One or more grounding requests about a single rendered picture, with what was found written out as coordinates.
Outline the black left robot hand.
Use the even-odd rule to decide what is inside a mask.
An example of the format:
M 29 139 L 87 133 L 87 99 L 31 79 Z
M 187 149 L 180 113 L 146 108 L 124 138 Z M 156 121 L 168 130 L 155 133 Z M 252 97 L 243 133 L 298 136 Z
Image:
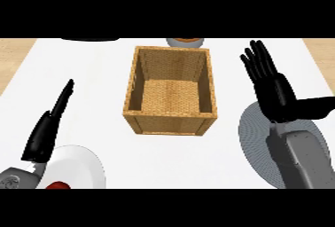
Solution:
M 73 93 L 73 85 L 73 80 L 69 80 L 63 87 L 60 96 L 57 97 L 51 111 L 45 111 L 39 117 L 34 130 L 29 134 L 29 140 L 26 142 L 20 157 L 25 161 L 45 163 L 50 160 L 59 123 L 67 99 Z

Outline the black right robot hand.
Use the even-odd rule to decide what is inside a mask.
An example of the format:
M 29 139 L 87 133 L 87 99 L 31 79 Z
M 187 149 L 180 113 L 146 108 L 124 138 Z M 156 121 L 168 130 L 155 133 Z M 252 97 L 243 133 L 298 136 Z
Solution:
M 335 97 L 295 97 L 290 83 L 276 69 L 261 40 L 249 41 L 249 47 L 239 57 L 253 84 L 259 110 L 270 122 L 323 119 L 335 110 Z

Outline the grey round placemat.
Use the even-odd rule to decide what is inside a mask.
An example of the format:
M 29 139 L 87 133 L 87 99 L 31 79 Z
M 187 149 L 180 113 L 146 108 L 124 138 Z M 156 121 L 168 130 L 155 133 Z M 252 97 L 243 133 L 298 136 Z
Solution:
M 271 159 L 268 146 L 265 143 L 267 136 L 270 135 L 271 123 L 264 117 L 259 105 L 253 102 L 240 115 L 237 135 L 239 143 L 247 163 L 258 173 L 265 182 L 277 189 L 286 189 L 280 171 Z M 318 131 L 317 125 L 309 120 L 296 120 L 284 123 L 284 130 L 287 132 L 295 130 L 307 130 L 317 137 L 320 145 L 329 155 L 329 147 L 326 139 Z

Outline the brown wicker basket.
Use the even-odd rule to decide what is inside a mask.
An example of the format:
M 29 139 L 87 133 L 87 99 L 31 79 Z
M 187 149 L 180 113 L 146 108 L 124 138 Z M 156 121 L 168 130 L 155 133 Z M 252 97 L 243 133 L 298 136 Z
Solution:
M 138 46 L 122 107 L 143 135 L 200 136 L 217 119 L 206 49 Z

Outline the white plate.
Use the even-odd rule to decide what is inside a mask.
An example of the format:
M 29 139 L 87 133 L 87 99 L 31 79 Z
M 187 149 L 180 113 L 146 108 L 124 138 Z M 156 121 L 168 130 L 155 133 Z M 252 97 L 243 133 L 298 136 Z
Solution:
M 59 146 L 51 152 L 38 187 L 63 182 L 72 189 L 104 189 L 106 176 L 97 155 L 79 145 Z

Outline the red fruit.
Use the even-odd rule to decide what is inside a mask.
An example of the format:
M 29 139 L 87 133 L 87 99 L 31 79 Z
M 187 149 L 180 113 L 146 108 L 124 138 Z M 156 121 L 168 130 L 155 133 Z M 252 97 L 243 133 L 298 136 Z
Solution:
M 64 182 L 53 182 L 48 186 L 47 189 L 69 189 L 70 186 Z

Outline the grey bowl with orange contents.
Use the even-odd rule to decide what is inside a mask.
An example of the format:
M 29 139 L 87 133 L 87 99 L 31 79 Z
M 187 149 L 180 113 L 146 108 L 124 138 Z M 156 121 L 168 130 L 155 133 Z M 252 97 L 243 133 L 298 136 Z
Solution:
M 202 46 L 203 39 L 202 38 L 168 38 L 166 44 L 171 47 L 181 47 L 181 48 L 199 48 Z

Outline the black round object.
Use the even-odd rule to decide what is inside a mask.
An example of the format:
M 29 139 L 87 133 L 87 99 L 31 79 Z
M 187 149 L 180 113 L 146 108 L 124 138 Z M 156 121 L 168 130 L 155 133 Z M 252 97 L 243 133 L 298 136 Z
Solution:
M 66 41 L 75 41 L 75 42 L 113 42 L 119 40 L 121 38 L 62 38 Z

